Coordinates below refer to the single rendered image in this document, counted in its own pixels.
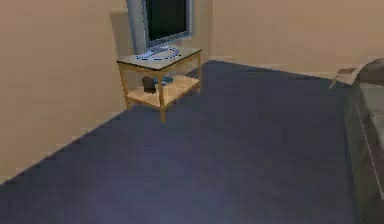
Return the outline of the wooden television stand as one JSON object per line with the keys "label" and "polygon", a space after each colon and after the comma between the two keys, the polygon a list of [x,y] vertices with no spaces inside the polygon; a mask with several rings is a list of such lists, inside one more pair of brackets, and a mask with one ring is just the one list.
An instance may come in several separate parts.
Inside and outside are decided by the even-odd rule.
{"label": "wooden television stand", "polygon": [[[193,90],[200,91],[202,85],[201,52],[202,50],[197,48],[181,48],[179,55],[171,59],[141,61],[137,60],[135,56],[118,59],[117,65],[126,108],[130,110],[136,104],[152,107],[160,112],[161,121],[165,122],[165,113],[169,106]],[[197,78],[187,77],[183,74],[177,75],[170,84],[165,86],[161,84],[162,78],[168,73],[191,61],[197,62]],[[156,78],[158,83],[155,85],[155,92],[146,93],[143,85],[130,88],[125,75],[134,72]]]}

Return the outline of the black box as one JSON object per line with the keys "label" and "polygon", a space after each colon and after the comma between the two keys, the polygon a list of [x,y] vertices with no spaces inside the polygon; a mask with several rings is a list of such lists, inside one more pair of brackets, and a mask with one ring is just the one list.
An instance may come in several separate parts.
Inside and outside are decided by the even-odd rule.
{"label": "black box", "polygon": [[142,78],[143,88],[146,93],[154,94],[156,92],[155,82],[152,77],[145,76]]}

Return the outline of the silver television set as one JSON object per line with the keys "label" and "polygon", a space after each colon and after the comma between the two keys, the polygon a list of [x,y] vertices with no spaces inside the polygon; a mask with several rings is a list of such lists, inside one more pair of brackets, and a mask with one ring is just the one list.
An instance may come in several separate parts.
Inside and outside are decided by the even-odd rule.
{"label": "silver television set", "polygon": [[180,55],[171,43],[193,34],[194,0],[126,0],[135,58],[163,61]]}

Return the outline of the beige side table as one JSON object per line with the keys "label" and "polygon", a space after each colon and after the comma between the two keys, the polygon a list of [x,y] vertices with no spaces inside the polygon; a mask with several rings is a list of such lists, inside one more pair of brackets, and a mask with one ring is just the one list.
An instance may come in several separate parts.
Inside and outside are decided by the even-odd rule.
{"label": "beige side table", "polygon": [[355,68],[342,68],[336,73],[328,89],[332,89],[337,82],[352,85],[355,80]]}

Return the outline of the grey sofa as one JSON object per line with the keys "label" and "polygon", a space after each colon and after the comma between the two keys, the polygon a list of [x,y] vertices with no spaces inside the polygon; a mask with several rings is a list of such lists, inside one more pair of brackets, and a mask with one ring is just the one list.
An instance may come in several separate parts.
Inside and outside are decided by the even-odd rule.
{"label": "grey sofa", "polygon": [[358,224],[384,224],[384,58],[357,70],[345,128]]}

